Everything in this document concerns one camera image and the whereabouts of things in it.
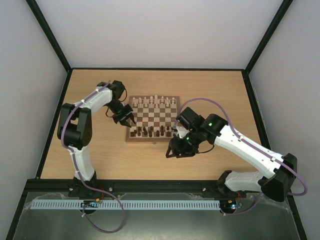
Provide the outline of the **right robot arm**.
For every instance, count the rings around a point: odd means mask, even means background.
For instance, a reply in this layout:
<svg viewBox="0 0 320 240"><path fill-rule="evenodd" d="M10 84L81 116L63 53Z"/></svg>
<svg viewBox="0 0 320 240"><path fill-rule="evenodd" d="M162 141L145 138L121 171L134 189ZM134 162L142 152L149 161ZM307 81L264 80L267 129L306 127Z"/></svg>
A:
<svg viewBox="0 0 320 240"><path fill-rule="evenodd" d="M229 196L237 191L262 192L268 198L283 202L290 193L298 166L291 153L273 152L242 135L231 124L216 114L207 118L187 107L176 118L175 136L169 141L167 158L186 158L199 154L199 145L208 142L222 147L256 168L256 172L225 171L218 191Z"/></svg>

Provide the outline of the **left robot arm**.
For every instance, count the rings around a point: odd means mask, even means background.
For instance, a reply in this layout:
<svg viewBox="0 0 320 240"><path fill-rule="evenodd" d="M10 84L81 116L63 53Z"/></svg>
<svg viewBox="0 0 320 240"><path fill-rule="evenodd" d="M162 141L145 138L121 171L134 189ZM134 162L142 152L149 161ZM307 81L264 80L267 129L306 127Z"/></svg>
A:
<svg viewBox="0 0 320 240"><path fill-rule="evenodd" d="M90 158L89 143L93 136L92 116L103 107L112 112L115 124L128 128L133 123L133 109L124 104L120 97L126 91L121 81L100 82L95 90L82 100L61 107L57 137L68 150L74 166L74 177L69 185L70 197L100 198L105 191L98 187L97 173Z"/></svg>

